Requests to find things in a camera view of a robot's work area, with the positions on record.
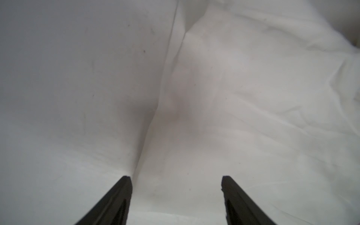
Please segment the white shorts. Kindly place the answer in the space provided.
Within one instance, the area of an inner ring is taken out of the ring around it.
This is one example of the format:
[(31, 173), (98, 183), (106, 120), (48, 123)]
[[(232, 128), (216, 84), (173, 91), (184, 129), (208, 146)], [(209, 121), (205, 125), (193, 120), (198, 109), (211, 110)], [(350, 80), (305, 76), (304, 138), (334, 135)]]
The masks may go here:
[(279, 225), (360, 222), (360, 51), (309, 1), (211, 1), (174, 28), (134, 225), (224, 225), (231, 176)]

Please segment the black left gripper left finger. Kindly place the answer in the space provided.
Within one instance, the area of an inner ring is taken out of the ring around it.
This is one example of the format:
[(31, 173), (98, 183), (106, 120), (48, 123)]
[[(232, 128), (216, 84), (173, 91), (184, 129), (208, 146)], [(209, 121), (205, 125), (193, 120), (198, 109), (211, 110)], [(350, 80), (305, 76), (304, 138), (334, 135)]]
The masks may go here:
[(123, 176), (76, 225), (126, 225), (133, 186)]

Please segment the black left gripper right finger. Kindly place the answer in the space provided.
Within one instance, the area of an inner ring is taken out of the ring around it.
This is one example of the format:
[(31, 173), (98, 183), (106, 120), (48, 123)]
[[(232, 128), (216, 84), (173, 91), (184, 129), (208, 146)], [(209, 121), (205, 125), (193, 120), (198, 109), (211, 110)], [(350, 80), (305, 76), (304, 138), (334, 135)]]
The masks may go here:
[(230, 176), (221, 182), (229, 225), (276, 225)]

